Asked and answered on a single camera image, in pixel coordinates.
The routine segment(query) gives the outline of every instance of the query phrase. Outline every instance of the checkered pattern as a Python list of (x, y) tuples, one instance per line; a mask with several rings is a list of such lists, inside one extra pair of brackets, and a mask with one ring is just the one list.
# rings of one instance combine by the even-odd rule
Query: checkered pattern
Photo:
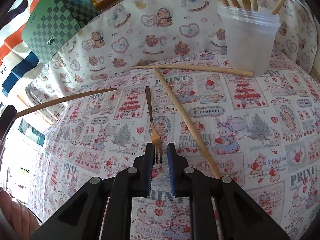
[(30, 37), (28, 46), (43, 63), (52, 56), (99, 12), (91, 0), (54, 0)]

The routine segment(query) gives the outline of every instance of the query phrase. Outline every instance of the striped fabric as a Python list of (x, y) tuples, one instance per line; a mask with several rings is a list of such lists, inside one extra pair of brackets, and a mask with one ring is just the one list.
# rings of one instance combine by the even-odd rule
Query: striped fabric
[(21, 34), (39, 0), (16, 0), (0, 22), (0, 84), (4, 96), (13, 97), (41, 71), (43, 64), (21, 39)]

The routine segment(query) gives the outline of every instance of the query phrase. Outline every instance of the navy blue stripe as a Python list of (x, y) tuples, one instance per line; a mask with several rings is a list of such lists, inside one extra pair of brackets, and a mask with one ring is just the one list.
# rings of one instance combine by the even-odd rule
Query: navy blue stripe
[(24, 60), (22, 60), (11, 70), (11, 73), (2, 84), (2, 92), (6, 97), (17, 81), (22, 78), (25, 73), (35, 68), (38, 62), (39, 59), (36, 57), (36, 55), (33, 52), (30, 52)]
[(4, 15), (1, 18), (0, 22), (0, 30), (7, 25), (9, 22), (11, 22), (17, 15), (21, 14), (28, 8), (28, 0), (23, 0), (22, 3), (19, 4), (19, 6), (10, 12), (8, 12), (6, 15)]

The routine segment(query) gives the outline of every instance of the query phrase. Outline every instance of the fork handle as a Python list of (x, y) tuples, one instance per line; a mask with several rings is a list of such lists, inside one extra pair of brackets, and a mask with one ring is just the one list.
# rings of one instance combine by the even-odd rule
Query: fork handle
[(150, 92), (149, 86), (146, 86), (146, 99), (147, 99), (148, 111), (149, 111), (149, 116), (150, 116), (150, 124), (153, 124), (152, 106), (151, 106), (151, 92)]

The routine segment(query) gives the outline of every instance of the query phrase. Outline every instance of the silver screw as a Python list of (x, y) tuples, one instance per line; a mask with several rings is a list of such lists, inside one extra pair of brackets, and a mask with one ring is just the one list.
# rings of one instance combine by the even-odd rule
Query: silver screw
[(128, 169), (128, 173), (130, 173), (130, 174), (134, 174), (134, 173), (136, 173), (137, 171), (138, 171), (138, 169), (135, 168), (135, 167), (130, 167), (130, 168)]
[(98, 184), (100, 182), (100, 178), (98, 177), (93, 177), (90, 179), (91, 184)]
[(193, 173), (195, 170), (193, 169), (193, 168), (191, 168), (191, 167), (186, 167), (185, 169), (184, 169), (184, 172), (185, 173), (187, 173), (187, 174), (191, 174), (191, 173)]
[(230, 183), (232, 181), (232, 179), (229, 176), (223, 176), (222, 177), (222, 181), (224, 183)]

